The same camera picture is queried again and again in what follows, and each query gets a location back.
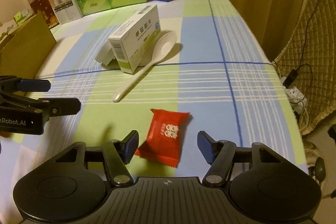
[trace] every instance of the crosshair symbol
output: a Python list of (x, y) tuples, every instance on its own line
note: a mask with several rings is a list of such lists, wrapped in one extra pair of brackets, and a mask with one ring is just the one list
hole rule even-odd
[(173, 182), (171, 180), (167, 179), (163, 183), (168, 186), (168, 185), (172, 184)]

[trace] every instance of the red snack packet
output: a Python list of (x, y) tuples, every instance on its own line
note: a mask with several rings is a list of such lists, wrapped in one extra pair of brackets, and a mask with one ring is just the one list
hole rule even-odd
[(147, 138), (135, 154), (141, 158), (177, 167), (180, 161), (179, 126), (188, 117), (189, 112), (171, 112), (153, 108), (151, 111), (154, 116)]

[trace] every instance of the barcode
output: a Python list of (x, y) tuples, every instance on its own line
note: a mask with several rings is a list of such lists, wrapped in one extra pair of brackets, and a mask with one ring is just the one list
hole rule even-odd
[(152, 7), (151, 5), (148, 5), (148, 6), (146, 6), (145, 8), (143, 8), (139, 13), (138, 13), (138, 15), (141, 15), (141, 14), (143, 14), (146, 10), (148, 10), (150, 7)]
[(121, 45), (119, 43), (112, 43), (112, 47), (117, 58), (125, 60), (125, 55)]

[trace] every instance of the screw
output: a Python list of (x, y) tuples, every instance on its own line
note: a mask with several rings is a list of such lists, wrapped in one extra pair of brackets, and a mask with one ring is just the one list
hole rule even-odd
[(125, 175), (118, 175), (118, 176), (115, 176), (113, 180), (118, 184), (122, 184), (122, 183), (129, 182), (129, 177)]
[(211, 184), (220, 183), (222, 181), (222, 177), (218, 175), (209, 175), (205, 178), (205, 180)]

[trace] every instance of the tablecloth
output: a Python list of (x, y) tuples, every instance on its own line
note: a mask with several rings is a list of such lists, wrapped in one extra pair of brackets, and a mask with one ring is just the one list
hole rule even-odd
[(31, 97), (77, 97), (77, 115), (54, 117), (41, 136), (1, 138), (0, 212), (2, 222), (17, 223), (12, 199), (15, 183), (27, 172), (75, 141), (88, 146), (123, 139), (137, 130), (140, 144), (152, 119), (151, 108), (190, 112), (183, 128), (177, 168), (134, 156), (127, 166), (134, 176), (199, 176), (209, 166), (197, 148), (197, 133), (237, 146), (262, 142), (307, 171), (298, 127), (278, 76), (229, 0), (152, 1), (163, 32), (177, 33), (178, 44), (119, 103), (112, 94), (126, 79), (112, 64), (102, 67), (95, 55), (108, 36), (145, 4), (133, 5), (58, 26), (58, 44), (38, 77), (48, 79), (47, 93)]

